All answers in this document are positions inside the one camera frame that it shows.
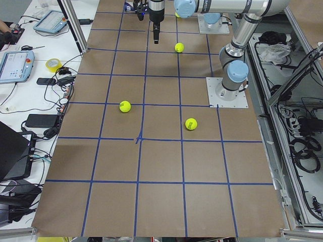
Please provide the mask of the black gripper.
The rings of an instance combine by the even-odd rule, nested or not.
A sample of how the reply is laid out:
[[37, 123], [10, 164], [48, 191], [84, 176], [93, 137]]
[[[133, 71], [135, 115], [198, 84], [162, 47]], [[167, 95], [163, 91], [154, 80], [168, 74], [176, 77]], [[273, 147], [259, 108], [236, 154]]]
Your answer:
[[165, 10], [154, 11], [152, 9], [148, 10], [149, 19], [153, 22], [153, 40], [154, 44], [159, 44], [159, 33], [160, 33], [160, 22], [165, 18]]

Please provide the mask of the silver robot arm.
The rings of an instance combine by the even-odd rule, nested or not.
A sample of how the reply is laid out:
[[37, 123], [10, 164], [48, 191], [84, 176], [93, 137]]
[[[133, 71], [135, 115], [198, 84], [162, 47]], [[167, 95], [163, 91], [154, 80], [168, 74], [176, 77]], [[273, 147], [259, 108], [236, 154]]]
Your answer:
[[[289, 1], [174, 1], [174, 9], [181, 18], [194, 13], [255, 14], [272, 16], [284, 10]], [[150, 21], [153, 22], [154, 43], [159, 43], [160, 23], [164, 20], [165, 1], [148, 1]]]
[[262, 17], [256, 14], [244, 14], [229, 44], [220, 51], [219, 59], [224, 77], [216, 87], [216, 93], [224, 101], [236, 99], [241, 85], [247, 79], [248, 65], [243, 61], [246, 46], [261, 22]]

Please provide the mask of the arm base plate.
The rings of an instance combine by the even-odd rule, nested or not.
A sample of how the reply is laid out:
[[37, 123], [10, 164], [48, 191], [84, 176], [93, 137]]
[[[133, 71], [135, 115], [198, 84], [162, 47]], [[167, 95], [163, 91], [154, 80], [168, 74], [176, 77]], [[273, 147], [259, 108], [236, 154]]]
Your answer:
[[208, 102], [211, 108], [248, 108], [244, 86], [236, 91], [229, 91], [222, 86], [221, 77], [206, 77]]
[[198, 27], [200, 34], [229, 35], [229, 22], [221, 13], [198, 14]]

